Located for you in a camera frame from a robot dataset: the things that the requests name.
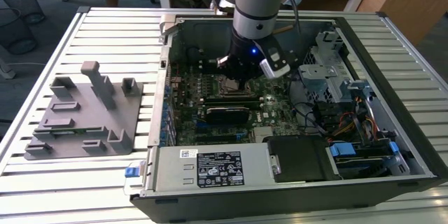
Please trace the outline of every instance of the blue clip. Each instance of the blue clip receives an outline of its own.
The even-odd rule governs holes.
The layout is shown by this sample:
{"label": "blue clip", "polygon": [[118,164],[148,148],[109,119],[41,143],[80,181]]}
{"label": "blue clip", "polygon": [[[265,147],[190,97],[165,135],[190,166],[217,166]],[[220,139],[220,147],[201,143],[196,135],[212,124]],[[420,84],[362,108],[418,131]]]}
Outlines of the blue clip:
{"label": "blue clip", "polygon": [[140,168],[138,167],[126,167],[124,170],[125,178],[138,178],[140,177]]}
{"label": "blue clip", "polygon": [[340,155],[356,155],[354,148],[350,143],[334,143],[329,147],[330,155],[333,157]]}
{"label": "blue clip", "polygon": [[390,149],[392,149],[393,153],[397,154],[400,152],[397,143],[396,142],[389,142],[389,146],[390,146]]}
{"label": "blue clip", "polygon": [[237,133],[236,134],[236,140],[241,140],[241,138],[245,136],[245,133]]}

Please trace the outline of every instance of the metal bracket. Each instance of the metal bracket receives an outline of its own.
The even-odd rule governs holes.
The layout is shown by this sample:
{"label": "metal bracket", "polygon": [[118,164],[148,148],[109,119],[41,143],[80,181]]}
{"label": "metal bracket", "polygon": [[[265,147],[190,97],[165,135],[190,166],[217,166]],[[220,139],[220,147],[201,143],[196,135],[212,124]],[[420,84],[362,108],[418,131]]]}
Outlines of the metal bracket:
{"label": "metal bracket", "polygon": [[337,72],[334,71],[332,66],[324,65],[301,65],[298,67],[300,76],[309,80],[321,80],[326,79],[328,77],[336,77]]}
{"label": "metal bracket", "polygon": [[364,80],[360,81],[345,81],[346,89],[356,89],[362,90],[365,88],[369,88],[369,83]]}
{"label": "metal bracket", "polygon": [[142,186],[144,189],[140,192],[140,196],[145,197],[145,191],[153,190],[156,187],[156,168],[157,168],[157,161],[158,161],[158,147],[149,146],[148,147],[148,156],[144,165],[142,171]]}
{"label": "metal bracket", "polygon": [[161,15],[160,17],[160,34],[162,36],[168,35],[177,30],[176,26],[176,15]]}

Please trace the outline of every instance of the blue tab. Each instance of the blue tab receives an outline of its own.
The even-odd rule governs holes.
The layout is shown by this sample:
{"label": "blue tab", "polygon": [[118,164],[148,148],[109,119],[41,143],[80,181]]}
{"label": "blue tab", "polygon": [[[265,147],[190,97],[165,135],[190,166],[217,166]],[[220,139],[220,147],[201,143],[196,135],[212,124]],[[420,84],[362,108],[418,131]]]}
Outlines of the blue tab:
{"label": "blue tab", "polygon": [[330,146],[330,147],[329,147],[329,151],[330,151],[330,155],[332,155],[333,157],[338,156],[338,151],[337,151],[337,149],[336,149],[336,146]]}
{"label": "blue tab", "polygon": [[330,147],[330,154],[334,156],[356,155],[354,148],[350,143],[334,143]]}
{"label": "blue tab", "polygon": [[140,177],[140,168],[138,167],[126,167],[124,170],[124,176],[126,178]]}
{"label": "blue tab", "polygon": [[397,146],[396,142],[389,142],[389,146],[390,146],[390,149],[392,149],[393,153],[400,152],[400,149],[398,149],[398,146]]}

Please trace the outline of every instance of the warning label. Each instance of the warning label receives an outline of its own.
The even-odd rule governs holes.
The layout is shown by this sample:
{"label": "warning label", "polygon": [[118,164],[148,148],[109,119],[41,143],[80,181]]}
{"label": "warning label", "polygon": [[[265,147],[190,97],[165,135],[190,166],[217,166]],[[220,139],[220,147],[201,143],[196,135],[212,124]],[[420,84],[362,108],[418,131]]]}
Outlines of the warning label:
{"label": "warning label", "polygon": [[244,185],[241,153],[197,153],[197,185],[201,188]]}

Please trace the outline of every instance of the slotted metal table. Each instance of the slotted metal table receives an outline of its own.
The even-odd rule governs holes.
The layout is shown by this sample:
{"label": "slotted metal table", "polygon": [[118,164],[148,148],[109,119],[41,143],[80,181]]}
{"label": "slotted metal table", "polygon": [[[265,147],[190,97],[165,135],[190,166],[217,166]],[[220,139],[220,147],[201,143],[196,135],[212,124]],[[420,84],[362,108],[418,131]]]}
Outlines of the slotted metal table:
{"label": "slotted metal table", "polygon": [[[0,223],[153,223],[129,203],[124,168],[146,156],[162,43],[164,14],[210,15],[201,9],[90,8],[77,13],[0,143]],[[301,12],[344,16],[398,97],[448,164],[448,86],[388,18],[373,13]],[[101,64],[112,82],[133,77],[144,97],[132,154],[26,161],[24,148],[50,100],[56,76],[88,82],[82,61]],[[350,59],[360,77],[364,76]],[[128,181],[130,190],[138,181]],[[260,216],[197,223],[448,223],[448,185],[401,195],[374,207]]]}

